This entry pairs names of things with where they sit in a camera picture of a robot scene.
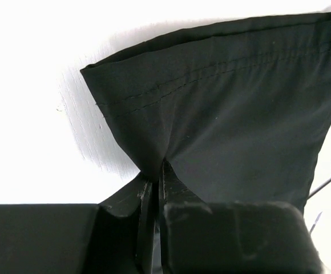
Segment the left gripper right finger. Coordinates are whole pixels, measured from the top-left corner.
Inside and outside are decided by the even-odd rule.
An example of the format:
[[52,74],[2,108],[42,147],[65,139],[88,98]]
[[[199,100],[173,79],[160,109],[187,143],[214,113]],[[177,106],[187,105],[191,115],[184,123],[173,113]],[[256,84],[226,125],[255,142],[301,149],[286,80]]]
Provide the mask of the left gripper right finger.
[[206,203],[163,162],[159,226],[164,273],[322,273],[301,212],[284,202]]

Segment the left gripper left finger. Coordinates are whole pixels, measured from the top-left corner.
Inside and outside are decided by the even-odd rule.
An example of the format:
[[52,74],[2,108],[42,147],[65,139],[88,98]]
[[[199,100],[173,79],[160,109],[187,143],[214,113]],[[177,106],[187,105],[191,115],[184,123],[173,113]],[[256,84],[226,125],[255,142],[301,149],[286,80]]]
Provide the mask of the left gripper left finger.
[[99,204],[1,204],[0,273],[151,273],[152,183]]

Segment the black trousers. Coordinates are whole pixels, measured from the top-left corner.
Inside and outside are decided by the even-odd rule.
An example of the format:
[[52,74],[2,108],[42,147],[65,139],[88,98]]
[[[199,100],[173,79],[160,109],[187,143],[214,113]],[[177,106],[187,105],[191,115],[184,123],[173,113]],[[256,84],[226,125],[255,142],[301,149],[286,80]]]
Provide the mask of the black trousers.
[[181,29],[81,74],[149,179],[168,161],[205,202],[304,209],[331,125],[331,13]]

